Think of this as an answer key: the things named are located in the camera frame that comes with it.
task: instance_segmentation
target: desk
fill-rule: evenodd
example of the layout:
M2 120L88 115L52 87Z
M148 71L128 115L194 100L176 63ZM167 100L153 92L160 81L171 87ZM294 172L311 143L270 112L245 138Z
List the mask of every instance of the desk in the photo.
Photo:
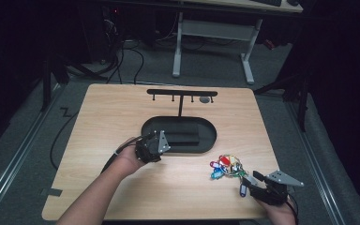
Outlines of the desk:
M252 8L258 10L271 10L282 12L302 12L303 8L299 6L293 7L286 0L282 0L280 7L273 7L249 0L184 0L189 3L212 4L224 7L236 8ZM181 68L181 41L183 35L201 36L208 38L226 38L247 41L248 45L244 53L241 53L241 61L244 67L245 76L248 84L254 84L252 71L250 69L249 57L252 53L253 46L262 25L263 19L258 19L255 25L237 25L220 22L199 22L191 20L183 20L183 13L179 13L178 29L177 29L177 45L173 61L174 77L180 76Z
M42 216L57 220L100 174L119 144L140 135L143 123L157 115L177 115L172 96L152 96L150 88L217 91L214 103L185 97L183 115L209 120L217 129L214 147L199 155L164 154L125 179L106 219L244 219L265 217L250 197L239 196L238 178L210 179L209 163L233 154L244 169L269 174L278 169L253 92L246 88L92 84L85 96Z

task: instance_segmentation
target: metal stand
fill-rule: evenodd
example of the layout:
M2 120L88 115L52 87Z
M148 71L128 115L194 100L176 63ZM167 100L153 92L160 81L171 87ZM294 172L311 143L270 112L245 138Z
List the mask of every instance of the metal stand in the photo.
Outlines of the metal stand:
M202 22L183 20L183 13L179 13L177 27L177 45L174 53L173 73L174 77L180 76L181 70L181 40L183 35L199 36L208 38L224 38L248 41L247 50L241 54L242 65L248 84L254 84L250 69L249 57L252 53L256 38L259 35L263 20L259 19L254 26L235 25L219 22Z

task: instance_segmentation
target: wooden table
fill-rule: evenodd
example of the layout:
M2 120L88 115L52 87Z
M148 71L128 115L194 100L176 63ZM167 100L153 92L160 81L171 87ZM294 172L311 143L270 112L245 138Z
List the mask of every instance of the wooden table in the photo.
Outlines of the wooden table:
M237 7L237 8L252 8L271 11L282 12L297 12L301 13L303 8L298 5L297 7L291 6L286 0L282 0L280 7L274 7L263 3L253 2L250 0L181 0L189 3L213 4L224 7Z
M117 146L139 136L157 115L177 115L179 99L152 96L149 88L217 91L214 103L185 97L183 115L209 120L217 130L214 147L199 155L165 154L125 179L106 219L245 219L265 212L249 196L239 196L238 178L212 180L209 163L223 154L237 156L244 169L269 174L278 169L253 92L246 88L92 84L85 96L42 216L57 220L100 174Z

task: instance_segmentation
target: keys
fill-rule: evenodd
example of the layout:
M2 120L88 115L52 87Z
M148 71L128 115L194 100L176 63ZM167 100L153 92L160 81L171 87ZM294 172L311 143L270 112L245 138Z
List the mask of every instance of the keys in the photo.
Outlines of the keys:
M241 197L247 196L247 185L243 182L243 178L249 178L248 173L243 169L241 161L233 155L222 155L218 157L217 161L211 161L210 167L213 172L210 175L212 179L218 180L223 176L239 177L241 185L239 187L239 195Z

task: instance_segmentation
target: black pole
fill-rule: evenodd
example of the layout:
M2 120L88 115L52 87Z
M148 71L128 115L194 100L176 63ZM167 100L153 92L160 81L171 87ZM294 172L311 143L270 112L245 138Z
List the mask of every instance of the black pole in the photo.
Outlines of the black pole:
M181 111L183 111L183 99L184 99L184 96L180 96L179 117L181 116Z

